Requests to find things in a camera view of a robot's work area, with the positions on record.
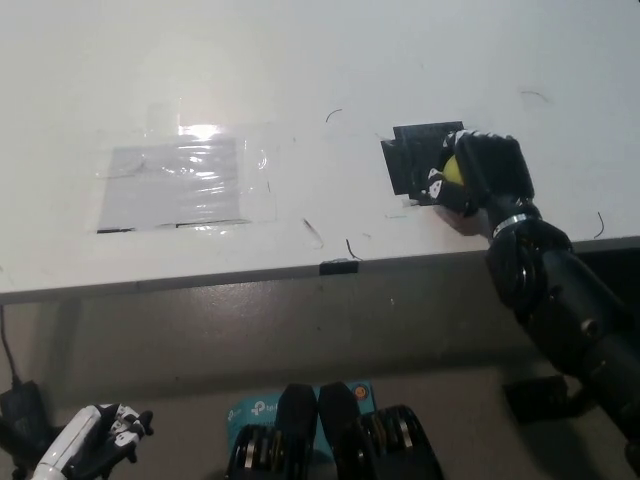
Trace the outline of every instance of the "gray floor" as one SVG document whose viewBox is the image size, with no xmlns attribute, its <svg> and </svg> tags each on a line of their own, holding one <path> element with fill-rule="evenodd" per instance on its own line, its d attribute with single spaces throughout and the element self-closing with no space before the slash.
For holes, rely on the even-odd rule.
<svg viewBox="0 0 640 480">
<path fill-rule="evenodd" d="M 551 372 L 498 303 L 480 255 L 384 274 L 323 277 L 6 307 L 24 378 L 52 417 L 125 402 L 157 435 L 113 479 L 220 478 L 225 413 L 298 381 L 373 381 L 410 405 L 448 479 L 626 479 L 624 441 L 599 410 L 525 429 L 500 387 Z M 0 385 L 9 386 L 6 369 Z M 0 476 L 10 459 L 0 456 Z"/>
</svg>

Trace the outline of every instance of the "transparent plastic sheet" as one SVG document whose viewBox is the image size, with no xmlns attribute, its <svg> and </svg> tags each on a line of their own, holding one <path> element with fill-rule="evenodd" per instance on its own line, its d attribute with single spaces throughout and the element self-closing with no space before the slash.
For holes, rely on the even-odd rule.
<svg viewBox="0 0 640 480">
<path fill-rule="evenodd" d="M 180 126 L 113 148 L 98 233 L 275 219 L 268 125 Z"/>
</svg>

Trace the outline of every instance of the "white robotic hand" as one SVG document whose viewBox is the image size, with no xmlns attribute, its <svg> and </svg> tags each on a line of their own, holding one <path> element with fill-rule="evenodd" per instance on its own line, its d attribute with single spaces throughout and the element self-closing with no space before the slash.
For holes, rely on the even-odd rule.
<svg viewBox="0 0 640 480">
<path fill-rule="evenodd" d="M 120 404 L 80 410 L 42 457 L 32 480 L 94 480 L 108 478 L 125 458 L 137 461 L 136 447 L 153 435 L 153 413 L 138 415 Z"/>
</svg>

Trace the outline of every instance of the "black wire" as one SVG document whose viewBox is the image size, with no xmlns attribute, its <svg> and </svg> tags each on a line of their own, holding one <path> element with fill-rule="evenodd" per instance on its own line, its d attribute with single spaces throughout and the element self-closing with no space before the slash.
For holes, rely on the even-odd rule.
<svg viewBox="0 0 640 480">
<path fill-rule="evenodd" d="M 2 337 L 2 346 L 4 347 L 4 352 L 7 354 L 7 360 L 9 360 L 9 368 L 11 369 L 11 384 L 14 387 L 17 387 L 22 382 L 20 381 L 20 377 L 18 377 L 18 372 L 16 371 L 16 363 L 13 360 L 13 355 L 11 354 L 11 349 L 9 348 L 9 342 L 7 342 L 7 334 L 4 331 L 4 305 L 0 305 L 0 337 Z"/>
</svg>

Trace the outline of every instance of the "white table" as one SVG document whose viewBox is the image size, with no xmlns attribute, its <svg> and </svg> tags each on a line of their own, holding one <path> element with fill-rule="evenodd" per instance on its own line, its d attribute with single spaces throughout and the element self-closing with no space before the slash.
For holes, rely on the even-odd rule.
<svg viewBox="0 0 640 480">
<path fill-rule="evenodd" d="M 602 239 L 640 233 L 634 0 L 5 2 L 0 40 L 3 302 L 317 275 L 346 239 L 362 270 L 486 248 L 394 196 L 398 125 L 510 133 L 572 240 L 597 212 Z M 158 108 L 269 124 L 274 218 L 97 235 L 96 145 Z"/>
</svg>

